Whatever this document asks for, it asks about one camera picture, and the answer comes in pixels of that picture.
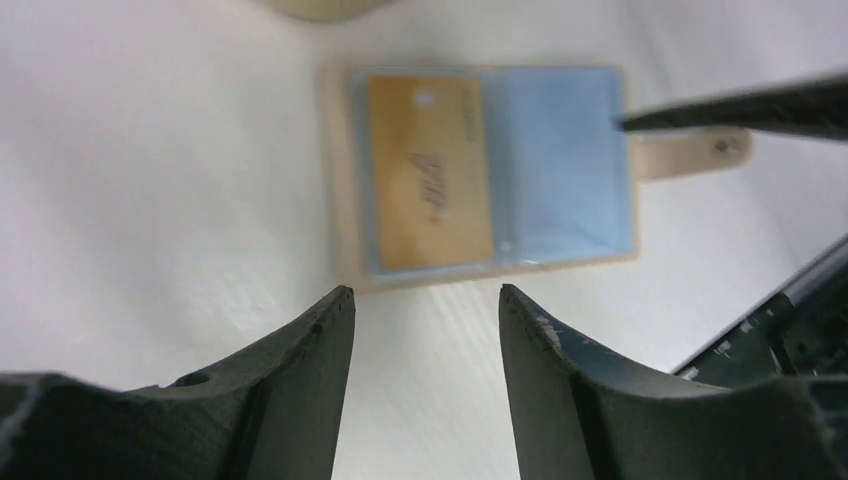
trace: white hole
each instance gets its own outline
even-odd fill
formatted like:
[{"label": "white hole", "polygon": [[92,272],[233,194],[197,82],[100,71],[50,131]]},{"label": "white hole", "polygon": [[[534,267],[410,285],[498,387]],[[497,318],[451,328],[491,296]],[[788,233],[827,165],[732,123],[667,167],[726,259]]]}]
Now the white hole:
[{"label": "white hole", "polygon": [[423,108],[433,108],[436,104],[436,95],[429,90],[419,90],[415,93],[415,104]]}]

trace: white table surface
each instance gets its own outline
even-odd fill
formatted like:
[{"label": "white table surface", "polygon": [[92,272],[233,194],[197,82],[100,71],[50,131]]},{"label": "white table surface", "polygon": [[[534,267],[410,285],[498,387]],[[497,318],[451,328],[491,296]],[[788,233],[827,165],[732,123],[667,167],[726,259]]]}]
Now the white table surface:
[{"label": "white table surface", "polygon": [[[614,63],[632,107],[848,64],[841,0],[401,0],[341,25],[233,0],[0,5],[0,370],[168,384],[334,285],[329,62]],[[640,188],[638,262],[357,299],[338,479],[518,478],[498,289],[660,370],[848,231],[848,149]]]}]

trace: black tweezers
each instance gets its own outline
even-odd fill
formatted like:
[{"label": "black tweezers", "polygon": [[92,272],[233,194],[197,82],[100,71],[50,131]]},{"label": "black tweezers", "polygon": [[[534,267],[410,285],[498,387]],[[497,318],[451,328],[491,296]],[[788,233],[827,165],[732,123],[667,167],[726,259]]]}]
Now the black tweezers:
[{"label": "black tweezers", "polygon": [[848,74],[707,99],[619,122],[625,132],[708,126],[848,141]]}]

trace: orange card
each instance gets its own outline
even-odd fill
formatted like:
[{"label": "orange card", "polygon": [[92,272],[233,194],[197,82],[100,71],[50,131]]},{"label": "orange card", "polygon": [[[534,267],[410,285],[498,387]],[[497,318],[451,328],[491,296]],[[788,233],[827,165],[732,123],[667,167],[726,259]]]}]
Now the orange card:
[{"label": "orange card", "polygon": [[372,77],[368,109],[383,268],[491,260],[479,81]]}]

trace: metal part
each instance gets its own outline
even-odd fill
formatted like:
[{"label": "metal part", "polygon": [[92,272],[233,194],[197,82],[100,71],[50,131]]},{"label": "metal part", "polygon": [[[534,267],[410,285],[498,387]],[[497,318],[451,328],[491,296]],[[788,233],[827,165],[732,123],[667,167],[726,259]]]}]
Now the metal part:
[{"label": "metal part", "polygon": [[739,387],[825,373],[848,373],[848,236],[687,360],[677,375]]},{"label": "metal part", "polygon": [[635,132],[716,125],[848,140],[848,75],[667,108],[620,126]]}]

